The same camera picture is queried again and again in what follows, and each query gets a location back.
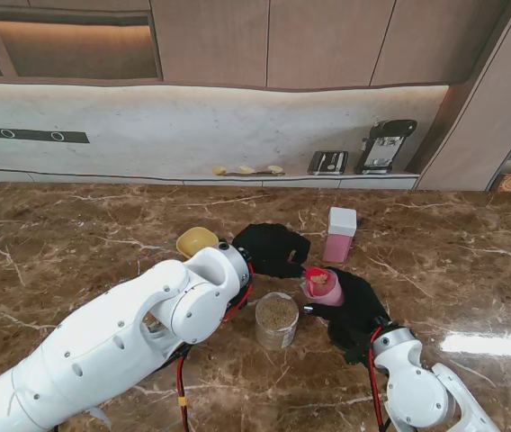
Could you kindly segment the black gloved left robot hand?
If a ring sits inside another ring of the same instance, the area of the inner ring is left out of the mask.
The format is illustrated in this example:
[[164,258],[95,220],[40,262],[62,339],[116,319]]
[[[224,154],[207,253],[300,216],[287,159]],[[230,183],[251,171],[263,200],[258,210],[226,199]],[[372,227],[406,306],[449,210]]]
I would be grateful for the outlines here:
[[308,259],[310,241],[282,224],[250,224],[232,240],[251,257],[254,271],[277,278],[300,278]]

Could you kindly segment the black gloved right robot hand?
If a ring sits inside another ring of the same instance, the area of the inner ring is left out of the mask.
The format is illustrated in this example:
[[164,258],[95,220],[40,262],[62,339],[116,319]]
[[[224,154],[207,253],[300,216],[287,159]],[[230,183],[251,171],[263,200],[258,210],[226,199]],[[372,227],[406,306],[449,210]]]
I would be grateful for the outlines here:
[[309,303],[304,312],[328,321],[327,333],[332,343],[345,350],[362,345],[378,327],[378,319],[390,320],[372,286],[362,277],[328,267],[342,289],[340,306]]

